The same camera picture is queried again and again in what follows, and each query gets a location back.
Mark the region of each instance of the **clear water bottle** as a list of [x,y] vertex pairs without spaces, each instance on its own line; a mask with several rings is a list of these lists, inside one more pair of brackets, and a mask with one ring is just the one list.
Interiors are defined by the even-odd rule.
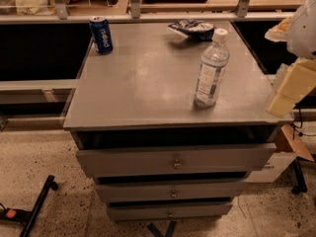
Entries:
[[201,55],[196,88],[196,103],[200,107],[211,107],[217,100],[229,60],[229,50],[225,44],[227,36],[226,30],[216,29],[211,45]]

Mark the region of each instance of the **soda can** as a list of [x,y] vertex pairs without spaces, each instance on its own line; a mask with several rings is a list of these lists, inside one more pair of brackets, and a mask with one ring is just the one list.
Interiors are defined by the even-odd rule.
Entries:
[[112,52],[113,44],[107,19],[102,16],[92,17],[90,19],[89,26],[96,51],[99,54],[107,54]]

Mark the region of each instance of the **drawer knob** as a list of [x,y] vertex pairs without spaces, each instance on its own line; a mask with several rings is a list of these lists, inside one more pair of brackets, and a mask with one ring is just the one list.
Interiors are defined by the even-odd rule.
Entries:
[[172,190],[171,193],[170,193],[170,198],[177,198],[177,197],[178,197],[177,192]]
[[178,159],[176,159],[174,162],[174,169],[179,170],[181,167],[182,167],[182,164],[179,162]]
[[169,218],[173,218],[173,217],[174,217],[174,215],[172,214],[172,211],[171,211],[171,210],[169,210],[169,212],[168,212],[168,217],[169,217]]

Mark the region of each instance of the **concrete floor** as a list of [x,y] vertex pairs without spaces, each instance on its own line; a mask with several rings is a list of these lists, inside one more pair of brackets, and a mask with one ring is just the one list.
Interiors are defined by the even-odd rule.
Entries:
[[[316,133],[316,122],[306,122],[303,132]],[[316,154],[316,137],[303,141]],[[59,184],[57,191],[49,191],[31,237],[150,237],[151,223],[165,235],[170,221],[111,222],[76,151],[71,135],[56,118],[9,119],[0,133],[0,202],[31,210],[48,175]],[[316,236],[316,166],[301,166],[307,193],[291,193],[295,178],[289,167],[273,184],[249,184],[219,219],[177,220],[173,236]],[[18,223],[0,221],[0,237],[19,236],[21,229]]]

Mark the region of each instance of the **table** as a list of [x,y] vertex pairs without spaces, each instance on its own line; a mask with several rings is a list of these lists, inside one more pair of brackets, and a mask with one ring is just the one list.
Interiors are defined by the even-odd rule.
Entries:
[[92,47],[64,129],[111,220],[220,216],[261,170],[279,128],[266,113],[269,79],[229,22],[231,57],[216,105],[194,104],[209,42],[168,24],[112,24],[114,51]]

